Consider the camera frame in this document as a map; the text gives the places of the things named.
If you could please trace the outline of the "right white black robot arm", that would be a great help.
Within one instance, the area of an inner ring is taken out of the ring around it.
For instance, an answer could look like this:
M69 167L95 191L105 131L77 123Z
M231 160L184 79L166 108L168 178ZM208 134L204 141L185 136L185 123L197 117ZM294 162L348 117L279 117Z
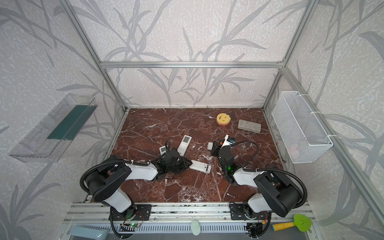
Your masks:
M253 219L256 213L274 212L285 217L292 209L302 206L308 198L304 182L296 175L271 166L270 168L247 169L246 162L239 167L231 149L240 144L252 144L253 141L234 142L233 140L214 141L211 155L218 158L223 177L230 184L256 188L258 193L243 203L245 215Z

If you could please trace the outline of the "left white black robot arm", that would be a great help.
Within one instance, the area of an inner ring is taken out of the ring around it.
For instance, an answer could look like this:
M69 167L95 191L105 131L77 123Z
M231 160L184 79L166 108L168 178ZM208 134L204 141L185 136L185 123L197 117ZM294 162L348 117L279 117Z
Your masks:
M85 171L80 178L80 187L92 195L95 202L107 204L118 213L123 213L134 205L130 197L121 190L125 181L162 180L167 174L182 173L192 164L192 161L181 156L177 149L167 150L146 164L129 162L114 155Z

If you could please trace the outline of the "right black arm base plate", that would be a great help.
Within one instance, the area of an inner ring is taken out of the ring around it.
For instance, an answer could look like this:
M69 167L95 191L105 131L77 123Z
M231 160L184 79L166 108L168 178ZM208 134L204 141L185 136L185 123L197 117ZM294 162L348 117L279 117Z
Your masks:
M248 204L236 204L234 202L229 202L230 214L232 220L265 220L267 214L264 212L256 213L254 212Z

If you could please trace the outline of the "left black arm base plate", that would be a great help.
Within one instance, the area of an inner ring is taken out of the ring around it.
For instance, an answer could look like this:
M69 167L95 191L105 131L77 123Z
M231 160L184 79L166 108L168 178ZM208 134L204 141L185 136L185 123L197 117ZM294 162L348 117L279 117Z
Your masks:
M116 209L112 208L112 214L109 220L112 221L148 221L151 215L152 205L150 204L137 204L130 206L123 213L119 213Z

